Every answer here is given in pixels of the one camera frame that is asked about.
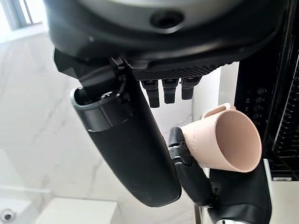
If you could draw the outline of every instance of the pink cup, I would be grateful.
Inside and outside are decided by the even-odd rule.
[[[203,168],[247,173],[261,160],[262,143],[255,125],[231,104],[214,108],[182,131],[192,156]]]

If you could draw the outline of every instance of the cup rim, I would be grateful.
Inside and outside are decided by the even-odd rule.
[[[219,151],[220,151],[220,153],[222,154],[223,158],[225,159],[225,161],[227,162],[227,164],[228,164],[233,170],[235,170],[236,172],[240,172],[240,173],[248,173],[248,172],[251,172],[251,171],[253,171],[253,170],[258,166],[258,164],[260,163],[260,160],[261,160],[261,158],[262,158],[262,142],[261,142],[260,134],[259,134],[259,132],[258,132],[256,126],[255,126],[254,123],[252,122],[252,120],[251,120],[249,117],[247,117],[246,114],[244,114],[244,113],[242,113],[242,112],[240,112],[240,111],[238,111],[238,110],[229,109],[229,110],[221,111],[221,112],[219,113],[219,115],[217,116],[217,119],[216,119],[216,122],[215,122],[215,125],[214,125],[214,133],[215,133],[215,136],[216,136],[216,127],[217,127],[218,120],[220,119],[220,117],[223,116],[223,114],[228,113],[228,112],[235,112],[235,113],[238,113],[238,114],[244,116],[244,117],[247,119],[247,121],[249,121],[249,124],[253,127],[253,129],[255,130],[256,135],[258,136],[258,140],[259,140],[259,149],[258,149],[258,151],[259,151],[259,157],[258,157],[258,159],[256,160],[255,165],[254,165],[252,168],[250,168],[250,169],[240,169],[240,168],[235,167],[233,164],[231,164],[231,163],[226,159],[226,157],[223,155],[222,151],[220,150],[220,147],[219,147],[217,138],[215,137],[215,138],[216,138],[217,146],[218,146]]]

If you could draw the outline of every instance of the window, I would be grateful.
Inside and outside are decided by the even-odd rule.
[[[43,0],[0,0],[0,34],[47,23]]]
[[[2,7],[2,5],[0,5],[0,35],[6,34],[9,31],[11,31],[11,29],[9,27],[9,23],[6,19],[3,7]]]

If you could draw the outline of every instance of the white wall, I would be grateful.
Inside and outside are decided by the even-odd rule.
[[[126,190],[70,104],[69,93],[79,82],[59,73],[52,58],[45,32],[0,43],[0,149],[15,168],[7,169],[6,179],[13,174],[14,187],[50,190],[53,196],[117,201],[126,224],[194,223],[186,194],[149,208]],[[160,96],[153,114],[167,138],[172,126],[192,121],[192,101],[180,100],[179,87],[174,105]],[[41,195],[35,204],[41,210],[48,200]]]
[[[199,120],[203,113],[218,105],[221,68],[203,76],[194,88],[194,120]]]

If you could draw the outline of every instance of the control button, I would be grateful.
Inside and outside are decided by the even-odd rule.
[[[258,113],[255,113],[254,115],[253,115],[253,119],[258,119],[260,117],[260,115],[258,114]]]
[[[254,108],[253,108],[256,112],[259,112],[262,107],[260,105],[255,105]]]
[[[258,89],[258,90],[257,90],[257,93],[258,93],[258,94],[263,94],[264,92],[265,92],[265,89]]]
[[[257,103],[261,103],[262,100],[263,100],[263,98],[261,98],[261,97],[256,98],[256,102],[257,102]]]

